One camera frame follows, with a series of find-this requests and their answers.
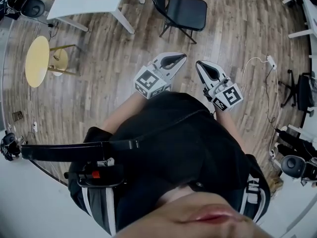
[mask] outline black chair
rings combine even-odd
[[[312,99],[312,91],[310,87],[310,73],[303,73],[299,76],[297,85],[295,85],[293,71],[291,69],[287,70],[287,73],[291,74],[291,85],[284,84],[279,81],[279,85],[284,85],[286,88],[290,89],[290,94],[287,97],[285,103],[281,104],[281,108],[283,108],[292,98],[293,104],[292,107],[296,106],[300,111],[304,111],[310,114],[310,117],[314,115],[314,111],[307,111],[307,108],[313,107],[313,103],[311,103]]]
[[[169,0],[167,6],[165,0],[153,0],[156,9],[165,17],[164,30],[160,37],[169,27],[177,27],[195,44],[192,38],[193,31],[203,31],[206,25],[207,4],[203,0]]]

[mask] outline round yellow table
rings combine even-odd
[[[73,46],[75,45],[72,44],[50,49],[46,37],[39,36],[36,38],[29,48],[25,61],[25,75],[29,85],[34,88],[39,87],[48,70],[52,71],[55,76],[62,74],[78,76],[75,73],[65,71],[68,65],[68,55],[64,48]],[[50,51],[56,51],[51,61]]]

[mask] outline lips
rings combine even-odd
[[[229,220],[240,222],[243,216],[228,205],[211,204],[203,206],[194,213],[186,222],[204,222],[209,224],[222,224]]]

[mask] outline wooden floor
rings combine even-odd
[[[177,74],[174,90],[186,92],[208,107],[203,86],[195,70],[197,60],[218,63],[242,85],[242,72],[252,57],[265,60],[272,55],[278,64],[279,79],[289,82],[288,69],[295,77],[309,71],[307,37],[290,40],[287,35],[305,28],[299,6],[289,8],[282,0],[205,0],[208,4],[206,28],[193,37],[194,45],[179,30],[173,28],[162,38],[162,16],[152,0],[144,5],[138,0],[123,0],[122,12],[135,28],[129,34],[110,14],[96,13],[75,16],[89,27],[85,33],[60,23],[55,47],[76,44],[69,48],[70,71],[80,77],[47,73],[43,84],[31,89],[25,78],[24,62],[28,48],[39,35],[48,36],[48,28],[37,22],[16,21],[9,38],[3,79],[3,101],[6,122],[16,127],[16,135],[28,135],[29,143],[80,143],[91,126],[101,126],[103,120],[134,91],[132,80],[142,65],[162,52],[177,51],[188,55],[186,65]],[[278,171],[269,161],[268,146],[273,133],[268,122],[265,92],[267,64],[254,59],[245,73],[244,101],[232,110],[232,116],[246,141],[248,153],[256,156],[265,176],[273,178]],[[277,116],[275,73],[268,78],[269,117]],[[285,90],[280,89],[280,100]],[[31,131],[32,105],[39,132]],[[22,111],[24,119],[12,120],[12,112]],[[303,113],[290,105],[281,110],[279,126],[299,126]],[[68,163],[39,162],[55,177],[63,178]]]

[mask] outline white desk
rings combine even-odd
[[[86,26],[67,18],[70,15],[110,12],[127,30],[134,34],[134,29],[118,9],[121,0],[55,0],[49,12],[48,19],[57,18],[65,23],[77,27],[85,32],[88,31]]]
[[[283,3],[288,3],[291,0],[284,0]],[[303,0],[303,6],[307,18],[308,30],[289,34],[289,38],[295,38],[303,35],[314,34],[317,37],[317,7],[310,0]]]

